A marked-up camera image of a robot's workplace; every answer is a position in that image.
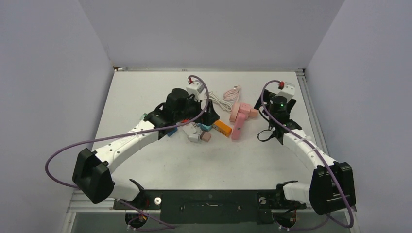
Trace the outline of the pink round socket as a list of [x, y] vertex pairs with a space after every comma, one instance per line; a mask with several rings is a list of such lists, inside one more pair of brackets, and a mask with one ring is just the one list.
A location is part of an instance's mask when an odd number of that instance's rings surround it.
[[239, 102], [235, 102], [231, 108], [231, 113], [230, 113], [230, 117], [229, 117], [229, 121], [230, 122], [235, 122], [236, 118], [237, 118], [237, 114], [239, 112], [239, 107], [240, 107], [240, 103]]

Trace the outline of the salmon pink plug charger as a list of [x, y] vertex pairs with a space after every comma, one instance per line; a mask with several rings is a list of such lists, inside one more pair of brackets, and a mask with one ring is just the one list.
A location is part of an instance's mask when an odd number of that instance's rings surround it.
[[257, 109], [251, 108], [250, 109], [250, 113], [249, 113], [249, 117], [251, 118], [256, 118], [259, 114], [259, 111]]

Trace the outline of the teal plug charger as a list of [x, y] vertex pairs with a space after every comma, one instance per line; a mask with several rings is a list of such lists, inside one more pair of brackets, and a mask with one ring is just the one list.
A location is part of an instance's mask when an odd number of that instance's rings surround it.
[[212, 129], [212, 126], [211, 125], [207, 126], [207, 125], [204, 125], [204, 124], [200, 124], [200, 129], [202, 131], [209, 132]]

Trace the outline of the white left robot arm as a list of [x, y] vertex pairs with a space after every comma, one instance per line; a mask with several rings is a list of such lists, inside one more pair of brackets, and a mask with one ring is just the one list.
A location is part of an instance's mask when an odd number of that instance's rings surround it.
[[94, 151], [80, 151], [72, 181], [93, 204], [114, 198], [125, 200], [133, 209], [142, 207], [145, 202], [143, 186], [133, 179], [115, 180], [112, 174], [128, 158], [163, 138], [181, 121], [192, 120], [210, 126], [220, 119], [211, 100], [207, 101], [205, 109], [201, 106], [201, 100], [196, 100], [194, 94], [181, 88], [173, 89], [166, 101], [148, 113], [128, 136], [117, 137]]

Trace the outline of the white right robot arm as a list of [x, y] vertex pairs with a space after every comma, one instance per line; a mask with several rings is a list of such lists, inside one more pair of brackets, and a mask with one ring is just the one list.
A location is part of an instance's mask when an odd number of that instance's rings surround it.
[[320, 215], [355, 206], [352, 167], [347, 162], [337, 162], [309, 139], [290, 117], [295, 104], [295, 99], [268, 90], [263, 91], [255, 104], [255, 109], [267, 117], [268, 131], [271, 132], [269, 139], [277, 139], [312, 173], [309, 184], [298, 181], [279, 183], [275, 203], [286, 208], [299, 202], [311, 206]]

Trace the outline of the pink cube socket adapter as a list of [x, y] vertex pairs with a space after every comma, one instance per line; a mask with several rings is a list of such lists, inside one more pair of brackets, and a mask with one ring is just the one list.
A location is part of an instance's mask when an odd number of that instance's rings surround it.
[[248, 103], [241, 102], [239, 103], [238, 113], [242, 113], [245, 115], [245, 119], [248, 120], [250, 113], [251, 113], [251, 105]]

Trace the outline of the pink brown plug charger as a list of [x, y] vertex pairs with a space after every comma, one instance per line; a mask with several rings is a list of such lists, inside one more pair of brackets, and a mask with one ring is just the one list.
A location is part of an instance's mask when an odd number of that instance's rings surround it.
[[205, 141], [205, 142], [209, 142], [210, 139], [212, 138], [212, 134], [206, 131], [202, 131], [200, 133], [200, 139]]

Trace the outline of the orange power strip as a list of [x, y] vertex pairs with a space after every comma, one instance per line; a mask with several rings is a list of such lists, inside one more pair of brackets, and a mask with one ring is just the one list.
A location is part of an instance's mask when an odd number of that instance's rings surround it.
[[217, 130], [219, 133], [221, 133], [222, 135], [224, 135], [226, 137], [231, 136], [232, 128], [230, 126], [226, 125], [225, 123], [223, 123], [220, 120], [215, 121], [212, 124], [212, 128], [214, 128], [215, 130]]

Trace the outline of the white plug charger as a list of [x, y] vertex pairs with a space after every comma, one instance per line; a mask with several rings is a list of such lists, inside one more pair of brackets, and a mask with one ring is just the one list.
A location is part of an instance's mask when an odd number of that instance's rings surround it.
[[197, 133], [190, 134], [188, 136], [188, 139], [189, 139], [190, 142], [194, 142], [194, 143], [198, 143], [201, 140], [200, 135], [197, 134]]

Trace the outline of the white adapter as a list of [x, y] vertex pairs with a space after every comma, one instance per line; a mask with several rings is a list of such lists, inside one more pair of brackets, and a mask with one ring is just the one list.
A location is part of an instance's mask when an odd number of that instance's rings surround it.
[[193, 124], [193, 123], [189, 123], [189, 124], [182, 126], [182, 130], [187, 136], [190, 136], [192, 134], [197, 134], [196, 124]]

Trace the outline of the pink triangular power strip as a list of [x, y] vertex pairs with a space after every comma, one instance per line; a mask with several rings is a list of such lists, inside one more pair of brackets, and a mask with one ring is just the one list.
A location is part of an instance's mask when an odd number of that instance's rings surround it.
[[236, 114], [231, 113], [229, 120], [234, 123], [231, 139], [239, 140], [244, 122], [246, 121], [246, 115], [241, 112], [238, 112]]

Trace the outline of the blue cube socket adapter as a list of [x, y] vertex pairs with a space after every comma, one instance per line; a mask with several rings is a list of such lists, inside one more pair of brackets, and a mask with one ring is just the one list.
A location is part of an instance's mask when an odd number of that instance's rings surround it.
[[170, 132], [167, 133], [168, 137], [171, 137], [173, 134], [177, 132], [177, 128], [173, 128]]

